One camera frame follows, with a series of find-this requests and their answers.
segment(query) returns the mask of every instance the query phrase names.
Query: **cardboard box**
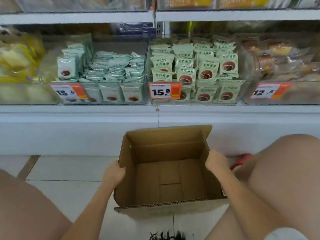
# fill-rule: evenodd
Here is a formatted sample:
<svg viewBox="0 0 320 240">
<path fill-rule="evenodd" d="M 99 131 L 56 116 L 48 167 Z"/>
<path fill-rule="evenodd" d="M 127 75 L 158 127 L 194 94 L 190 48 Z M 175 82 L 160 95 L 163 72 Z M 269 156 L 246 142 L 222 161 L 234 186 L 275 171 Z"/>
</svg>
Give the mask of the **cardboard box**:
<svg viewBox="0 0 320 240">
<path fill-rule="evenodd" d="M 129 131 L 119 157 L 126 176 L 114 191 L 133 218 L 213 210 L 228 203 L 205 167 L 211 125 Z"/>
</svg>

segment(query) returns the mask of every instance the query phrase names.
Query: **person's right hand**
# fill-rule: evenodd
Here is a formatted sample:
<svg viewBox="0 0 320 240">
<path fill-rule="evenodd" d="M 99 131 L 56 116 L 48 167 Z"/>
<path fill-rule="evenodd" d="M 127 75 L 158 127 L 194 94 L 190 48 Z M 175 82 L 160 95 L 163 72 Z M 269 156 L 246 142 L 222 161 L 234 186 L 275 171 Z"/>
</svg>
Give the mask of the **person's right hand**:
<svg viewBox="0 0 320 240">
<path fill-rule="evenodd" d="M 230 172 L 227 158 L 214 149 L 210 150 L 205 166 L 215 175 L 217 173 Z"/>
<path fill-rule="evenodd" d="M 106 169 L 103 175 L 102 184 L 115 189 L 126 175 L 126 168 L 120 168 L 118 161 L 114 161 Z"/>
</svg>

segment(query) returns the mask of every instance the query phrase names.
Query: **white floor tile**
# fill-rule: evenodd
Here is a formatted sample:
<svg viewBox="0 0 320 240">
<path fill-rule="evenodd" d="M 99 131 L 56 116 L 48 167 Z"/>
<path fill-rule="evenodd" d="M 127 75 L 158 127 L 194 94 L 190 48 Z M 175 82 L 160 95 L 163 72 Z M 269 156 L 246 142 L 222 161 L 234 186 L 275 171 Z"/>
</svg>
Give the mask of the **white floor tile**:
<svg viewBox="0 0 320 240">
<path fill-rule="evenodd" d="M 117 156 L 41 156 L 27 180 L 101 181 Z"/>
<path fill-rule="evenodd" d="M 90 202 L 100 182 L 29 181 L 74 221 Z M 173 232 L 173 217 L 136 221 L 114 211 L 117 204 L 111 196 L 103 221 L 100 240 L 144 240 L 150 232 Z"/>
<path fill-rule="evenodd" d="M 203 240 L 226 212 L 229 205 L 213 211 L 174 215 L 174 229 L 186 233 L 186 239 Z"/>
<path fill-rule="evenodd" d="M 0 168 L 17 177 L 30 156 L 0 156 Z"/>
</svg>

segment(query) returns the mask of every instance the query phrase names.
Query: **stack of snack packages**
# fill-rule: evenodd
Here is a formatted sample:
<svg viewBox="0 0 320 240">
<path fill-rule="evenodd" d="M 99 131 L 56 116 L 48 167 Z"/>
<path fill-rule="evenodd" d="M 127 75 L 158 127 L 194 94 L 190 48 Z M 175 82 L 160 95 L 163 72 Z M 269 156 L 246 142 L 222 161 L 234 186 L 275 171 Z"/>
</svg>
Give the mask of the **stack of snack packages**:
<svg viewBox="0 0 320 240">
<path fill-rule="evenodd" d="M 244 82 L 239 79 L 236 42 L 217 35 L 213 43 L 205 38 L 192 42 L 151 45 L 153 82 L 182 83 L 180 100 L 170 102 L 235 103 Z"/>
<path fill-rule="evenodd" d="M 282 99 L 292 96 L 314 100 L 320 92 L 320 62 L 313 62 L 319 53 L 319 46 L 312 45 L 312 36 L 295 35 L 292 39 L 274 34 L 274 38 L 241 38 L 241 42 L 251 50 L 260 63 L 262 83 L 292 83 Z"/>
<path fill-rule="evenodd" d="M 0 35 L 0 103 L 47 104 L 56 96 L 40 84 L 39 61 L 45 54 L 41 36 L 10 29 Z"/>
<path fill-rule="evenodd" d="M 57 58 L 56 83 L 81 83 L 91 103 L 141 103 L 145 57 L 94 51 L 91 34 L 73 35 Z M 68 102 L 78 103 L 76 99 Z"/>
</svg>

